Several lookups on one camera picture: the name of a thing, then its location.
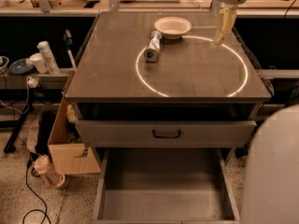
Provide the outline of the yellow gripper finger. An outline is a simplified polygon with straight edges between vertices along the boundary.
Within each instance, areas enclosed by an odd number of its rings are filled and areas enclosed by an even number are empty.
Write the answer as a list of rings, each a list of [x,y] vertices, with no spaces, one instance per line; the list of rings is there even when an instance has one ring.
[[[237,15],[237,6],[224,4],[216,11],[217,30],[214,36],[214,44],[221,45],[232,32]]]

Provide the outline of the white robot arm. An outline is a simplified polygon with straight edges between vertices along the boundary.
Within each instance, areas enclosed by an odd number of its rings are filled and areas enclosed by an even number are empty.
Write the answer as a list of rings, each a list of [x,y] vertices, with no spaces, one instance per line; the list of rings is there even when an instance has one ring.
[[[240,224],[299,224],[299,105],[270,116],[252,139]]]

